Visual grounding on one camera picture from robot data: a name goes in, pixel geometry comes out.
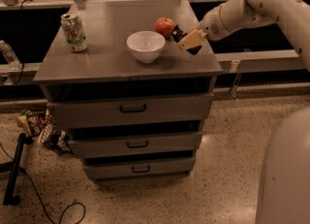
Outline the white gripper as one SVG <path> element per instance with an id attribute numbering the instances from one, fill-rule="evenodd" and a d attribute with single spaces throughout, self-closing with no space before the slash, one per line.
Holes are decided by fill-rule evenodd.
<path id="1" fill-rule="evenodd" d="M 196 55 L 207 37 L 210 41 L 219 41 L 231 35 L 230 30 L 225 26 L 222 12 L 226 7 L 221 4 L 211 11 L 206 13 L 200 21 L 200 29 L 195 29 L 189 34 L 185 34 L 177 45 L 182 49 L 188 51 L 192 55 Z"/>

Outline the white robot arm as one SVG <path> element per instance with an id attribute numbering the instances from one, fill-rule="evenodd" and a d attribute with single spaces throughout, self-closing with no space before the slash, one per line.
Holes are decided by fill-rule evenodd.
<path id="1" fill-rule="evenodd" d="M 310 6 L 302 0 L 229 0 L 208 12 L 191 32 L 173 38 L 195 51 L 243 28 L 272 21 L 310 68 Z M 285 117 L 267 142 L 261 168 L 256 224 L 310 224 L 310 108 Z"/>

